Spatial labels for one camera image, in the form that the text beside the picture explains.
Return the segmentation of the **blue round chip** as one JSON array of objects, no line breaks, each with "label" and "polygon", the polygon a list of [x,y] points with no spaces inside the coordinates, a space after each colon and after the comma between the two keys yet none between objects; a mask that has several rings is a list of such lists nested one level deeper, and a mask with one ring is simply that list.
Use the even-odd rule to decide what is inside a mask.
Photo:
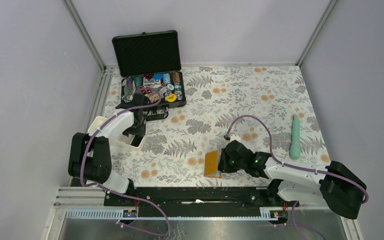
[{"label": "blue round chip", "polygon": [[162,74],[162,73],[156,73],[154,76],[153,76],[153,78],[155,79],[155,80],[161,80],[161,79],[163,79],[164,78],[164,75]]}]

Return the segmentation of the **floral patterned table mat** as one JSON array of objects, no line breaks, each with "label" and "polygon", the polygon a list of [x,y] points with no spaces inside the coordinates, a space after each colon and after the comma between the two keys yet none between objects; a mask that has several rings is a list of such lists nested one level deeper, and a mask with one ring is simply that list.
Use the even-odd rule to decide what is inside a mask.
[{"label": "floral patterned table mat", "polygon": [[263,187],[244,171],[204,177],[205,154],[226,146],[225,133],[253,151],[289,158],[292,121],[300,121],[300,163],[326,166],[330,157],[298,66],[185,67],[186,105],[146,124],[141,151],[114,145],[112,169],[138,187]]}]

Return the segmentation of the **black poker chip case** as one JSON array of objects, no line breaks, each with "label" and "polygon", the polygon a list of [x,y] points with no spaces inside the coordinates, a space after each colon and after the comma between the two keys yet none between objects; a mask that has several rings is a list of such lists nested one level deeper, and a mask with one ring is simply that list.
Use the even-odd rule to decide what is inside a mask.
[{"label": "black poker chip case", "polygon": [[[130,102],[139,92],[150,104],[158,103],[145,110],[147,121],[165,119],[169,109],[187,104],[176,30],[115,36],[111,42],[122,77],[121,102]],[[163,74],[163,79],[155,80],[155,74]],[[177,99],[167,102],[169,94]]]}]

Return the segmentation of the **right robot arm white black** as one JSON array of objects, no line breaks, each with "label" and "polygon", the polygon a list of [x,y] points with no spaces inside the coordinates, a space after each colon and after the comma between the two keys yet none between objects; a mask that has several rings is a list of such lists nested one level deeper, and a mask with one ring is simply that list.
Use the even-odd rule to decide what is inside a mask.
[{"label": "right robot arm white black", "polygon": [[245,171],[254,178],[270,180],[267,201],[326,205],[337,215],[355,220],[366,199],[366,184],[338,161],[320,169],[276,159],[268,152],[253,152],[237,140],[221,149],[217,169],[222,173]]}]

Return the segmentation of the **orange leather card holder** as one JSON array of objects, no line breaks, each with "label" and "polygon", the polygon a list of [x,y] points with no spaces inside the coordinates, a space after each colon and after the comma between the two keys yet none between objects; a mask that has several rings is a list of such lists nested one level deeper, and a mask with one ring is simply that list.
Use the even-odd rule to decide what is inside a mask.
[{"label": "orange leather card holder", "polygon": [[221,179],[222,172],[218,170],[219,163],[220,153],[218,150],[207,152],[204,158],[204,177]]}]

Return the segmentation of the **mint green wand massager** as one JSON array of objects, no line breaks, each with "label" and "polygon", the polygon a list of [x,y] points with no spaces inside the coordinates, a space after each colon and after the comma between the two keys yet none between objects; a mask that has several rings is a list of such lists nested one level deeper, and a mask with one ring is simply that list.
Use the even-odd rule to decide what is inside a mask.
[{"label": "mint green wand massager", "polygon": [[301,157],[301,124],[297,115],[293,117],[291,125],[291,142],[289,148],[289,157],[292,160],[297,160]]}]

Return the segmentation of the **white rectangular plastic tray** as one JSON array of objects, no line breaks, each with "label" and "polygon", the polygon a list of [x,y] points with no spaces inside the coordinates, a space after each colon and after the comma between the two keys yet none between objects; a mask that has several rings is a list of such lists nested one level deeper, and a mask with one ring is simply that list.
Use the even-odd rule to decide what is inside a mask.
[{"label": "white rectangular plastic tray", "polygon": [[[89,126],[87,133],[92,136],[92,134],[98,130],[98,128],[107,120],[106,117],[97,116],[91,125]],[[147,136],[139,136],[127,133],[124,135],[122,133],[121,120],[117,118],[113,119],[110,123],[105,125],[103,130],[99,132],[97,137],[104,136],[108,139],[110,146],[120,146],[133,151],[141,151]]]}]

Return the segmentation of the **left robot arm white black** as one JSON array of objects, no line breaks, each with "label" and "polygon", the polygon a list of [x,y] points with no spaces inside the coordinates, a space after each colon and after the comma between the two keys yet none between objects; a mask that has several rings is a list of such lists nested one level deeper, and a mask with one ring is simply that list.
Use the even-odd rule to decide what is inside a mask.
[{"label": "left robot arm white black", "polygon": [[128,103],[120,103],[108,118],[97,116],[86,133],[72,137],[68,174],[79,178],[84,186],[99,185],[105,191],[116,192],[124,206],[132,204],[135,192],[131,181],[112,169],[111,146],[140,151],[146,139],[145,106],[147,96],[135,93]]}]

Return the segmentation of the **yellow round chip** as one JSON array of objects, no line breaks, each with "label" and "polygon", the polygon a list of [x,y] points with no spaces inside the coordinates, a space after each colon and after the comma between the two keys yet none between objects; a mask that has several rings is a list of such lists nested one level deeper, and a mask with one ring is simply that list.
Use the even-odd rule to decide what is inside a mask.
[{"label": "yellow round chip", "polygon": [[171,93],[165,97],[165,100],[169,103],[174,102],[177,99],[177,95],[174,93]]}]

